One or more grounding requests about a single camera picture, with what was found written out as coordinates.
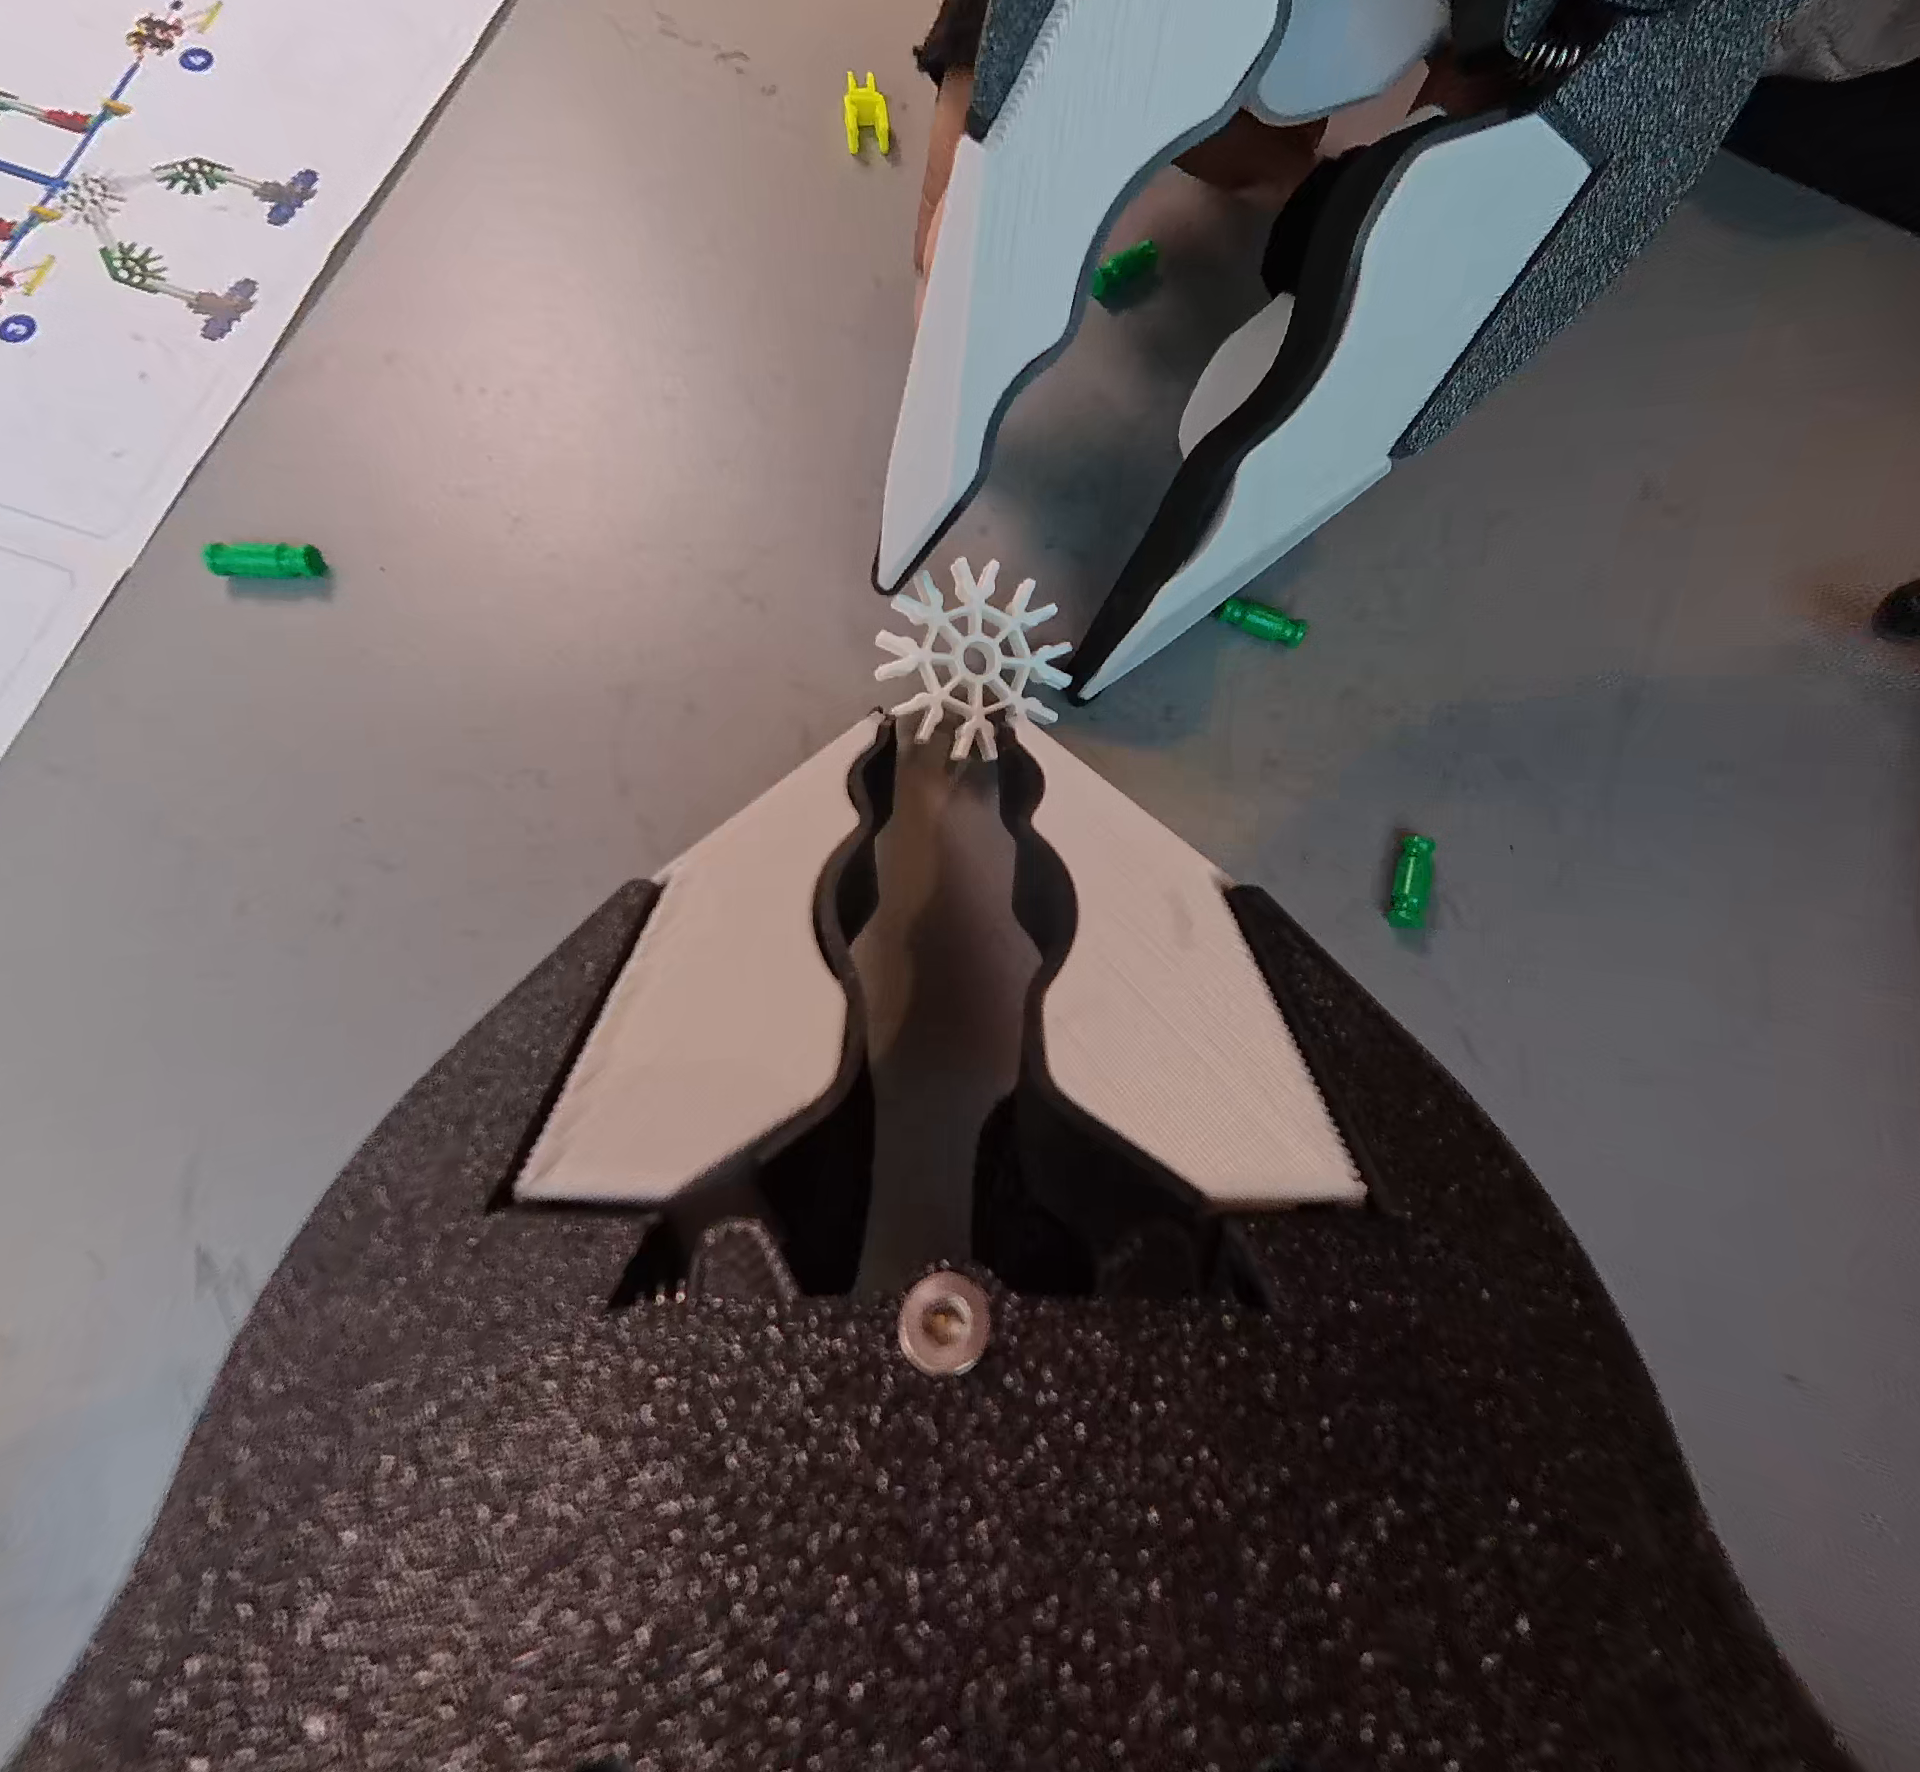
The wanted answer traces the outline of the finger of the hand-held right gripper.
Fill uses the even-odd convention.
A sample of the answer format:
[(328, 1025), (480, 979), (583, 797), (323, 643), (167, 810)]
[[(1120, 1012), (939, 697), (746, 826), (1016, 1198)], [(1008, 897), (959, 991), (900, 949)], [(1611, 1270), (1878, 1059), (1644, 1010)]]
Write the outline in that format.
[(989, 0), (884, 476), (874, 591), (923, 565), (1067, 347), (1140, 181), (1219, 126), (1286, 0)]
[(1067, 663), (1077, 703), (1378, 485), (1589, 175), (1539, 116), (1427, 119), (1337, 173), (1280, 352), (1182, 457)]

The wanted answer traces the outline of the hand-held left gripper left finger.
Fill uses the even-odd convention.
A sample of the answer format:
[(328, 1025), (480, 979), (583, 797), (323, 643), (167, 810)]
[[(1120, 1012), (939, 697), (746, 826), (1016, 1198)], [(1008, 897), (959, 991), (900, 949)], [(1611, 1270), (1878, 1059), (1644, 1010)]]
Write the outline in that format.
[(874, 1189), (868, 1008), (851, 943), (898, 739), (862, 713), (645, 886), (625, 961), (511, 1171), (518, 1208), (658, 1221), (631, 1280), (693, 1277), (756, 1224), (793, 1289), (851, 1289)]

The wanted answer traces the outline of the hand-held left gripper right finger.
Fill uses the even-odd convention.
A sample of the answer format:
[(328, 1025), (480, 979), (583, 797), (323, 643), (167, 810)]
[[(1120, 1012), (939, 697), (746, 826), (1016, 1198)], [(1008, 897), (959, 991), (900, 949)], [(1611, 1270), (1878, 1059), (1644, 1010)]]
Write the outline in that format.
[(1039, 729), (1002, 751), (999, 810), (1042, 1093), (1205, 1208), (1363, 1202), (1224, 869)]

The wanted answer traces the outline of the white snowflake connector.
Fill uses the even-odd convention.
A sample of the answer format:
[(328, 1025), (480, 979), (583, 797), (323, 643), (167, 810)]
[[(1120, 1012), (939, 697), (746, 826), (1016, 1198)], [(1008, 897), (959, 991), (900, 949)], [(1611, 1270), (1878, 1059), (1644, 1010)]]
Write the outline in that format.
[(1049, 697), (1067, 692), (1067, 643), (1044, 643), (1057, 604), (1035, 603), (1025, 578), (999, 594), (999, 562), (972, 571), (953, 558), (946, 584), (930, 571), (916, 574), (893, 611), (904, 633), (878, 633), (884, 656), (874, 683), (906, 683), (908, 697), (893, 705), (894, 719), (916, 722), (916, 744), (946, 731), (953, 767), (995, 762), (1002, 729), (1052, 729)]

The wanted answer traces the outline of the grey desk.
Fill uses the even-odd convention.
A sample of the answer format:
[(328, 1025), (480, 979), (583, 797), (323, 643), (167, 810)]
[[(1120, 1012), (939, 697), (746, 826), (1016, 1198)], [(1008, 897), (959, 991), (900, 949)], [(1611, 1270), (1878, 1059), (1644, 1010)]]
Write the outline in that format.
[[(357, 1143), (878, 697), (936, 7), (515, 0), (5, 756), (2, 1746)], [(1916, 239), (1719, 160), (1258, 584), (1294, 653), (1209, 624), (1062, 726), (1520, 1149), (1873, 1769), (1916, 1766), (1916, 656), (1867, 623), (1913, 577)]]

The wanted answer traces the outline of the folded paper instruction sheet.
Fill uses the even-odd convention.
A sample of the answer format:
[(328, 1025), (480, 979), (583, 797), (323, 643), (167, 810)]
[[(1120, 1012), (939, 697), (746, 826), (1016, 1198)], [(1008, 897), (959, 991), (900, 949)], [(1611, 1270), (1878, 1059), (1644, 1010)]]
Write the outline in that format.
[(2, 744), (505, 0), (2, 0)]

